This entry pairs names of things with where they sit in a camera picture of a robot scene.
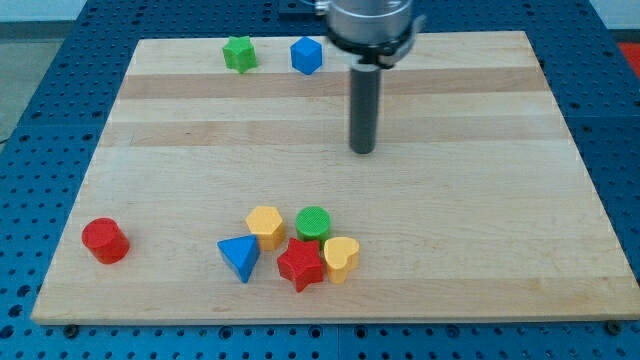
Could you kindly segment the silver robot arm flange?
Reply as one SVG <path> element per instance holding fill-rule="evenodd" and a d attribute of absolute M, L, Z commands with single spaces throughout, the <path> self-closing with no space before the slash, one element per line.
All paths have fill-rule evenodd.
<path fill-rule="evenodd" d="M 315 12 L 325 20 L 328 42 L 361 71 L 393 68 L 426 23 L 413 0 L 322 0 Z"/>

